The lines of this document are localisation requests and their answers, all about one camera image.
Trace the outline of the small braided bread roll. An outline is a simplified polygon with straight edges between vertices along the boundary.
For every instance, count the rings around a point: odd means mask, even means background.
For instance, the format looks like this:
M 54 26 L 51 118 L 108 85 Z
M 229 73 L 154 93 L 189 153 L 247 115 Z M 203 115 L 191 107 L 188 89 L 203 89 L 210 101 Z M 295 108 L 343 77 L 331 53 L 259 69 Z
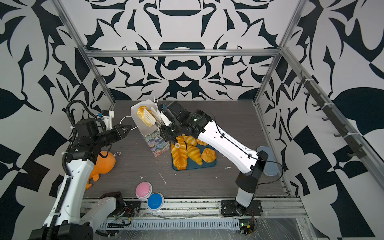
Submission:
M 152 127 L 156 124 L 156 119 L 147 106 L 140 106 L 137 110 L 137 115 L 142 120 L 142 122 L 148 127 Z

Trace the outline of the floral white paper bag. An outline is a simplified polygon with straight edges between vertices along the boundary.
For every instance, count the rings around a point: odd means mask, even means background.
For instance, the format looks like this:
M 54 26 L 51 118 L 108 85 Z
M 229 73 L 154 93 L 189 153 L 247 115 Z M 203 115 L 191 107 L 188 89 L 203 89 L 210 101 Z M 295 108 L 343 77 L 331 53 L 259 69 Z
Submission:
M 155 102 L 153 102 L 152 100 L 145 100 L 145 101 L 138 102 L 137 104 L 131 107 L 130 114 L 127 116 L 124 116 L 120 120 L 120 124 L 126 124 L 125 119 L 132 120 L 134 122 L 134 126 L 132 127 L 132 130 L 137 129 L 140 132 L 141 136 L 147 143 L 151 152 L 154 154 L 155 157 L 158 157 L 159 155 L 170 150 L 170 144 L 161 137 L 160 127 L 156 125 L 153 125 L 152 127 L 148 127 L 138 117 L 137 110 L 140 106 L 147 106 L 149 110 L 151 110 L 151 108 L 154 108 L 155 110 L 157 110 L 157 106 L 155 105 Z

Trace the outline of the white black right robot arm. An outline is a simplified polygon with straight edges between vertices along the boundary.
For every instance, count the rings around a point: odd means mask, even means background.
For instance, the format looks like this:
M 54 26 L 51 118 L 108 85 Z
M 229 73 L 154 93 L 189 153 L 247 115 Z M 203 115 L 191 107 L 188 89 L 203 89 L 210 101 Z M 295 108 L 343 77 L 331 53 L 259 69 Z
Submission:
M 222 201 L 222 216 L 253 216 L 255 207 L 252 206 L 252 201 L 265 166 L 269 163 L 269 155 L 264 151 L 249 149 L 230 136 L 219 127 L 212 113 L 199 109 L 190 112 L 177 101 L 159 104 L 158 109 L 161 116 L 160 135 L 165 141 L 176 145 L 177 137 L 183 134 L 200 139 L 238 168 L 238 193 L 234 202 Z

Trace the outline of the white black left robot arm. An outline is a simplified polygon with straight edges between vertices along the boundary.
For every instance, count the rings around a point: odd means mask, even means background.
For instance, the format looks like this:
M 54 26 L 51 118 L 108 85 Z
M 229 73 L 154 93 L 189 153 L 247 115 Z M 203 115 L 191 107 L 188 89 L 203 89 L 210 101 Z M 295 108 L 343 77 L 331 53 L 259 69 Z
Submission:
M 125 206 L 120 192 L 107 193 L 88 213 L 80 216 L 89 176 L 98 157 L 107 157 L 102 155 L 102 149 L 111 148 L 112 144 L 124 139 L 133 127 L 113 125 L 112 111 L 95 115 L 81 100 L 70 101 L 66 115 L 71 123 L 72 137 L 62 157 L 64 182 L 44 225 L 31 232 L 31 240 L 92 240 L 103 221 Z

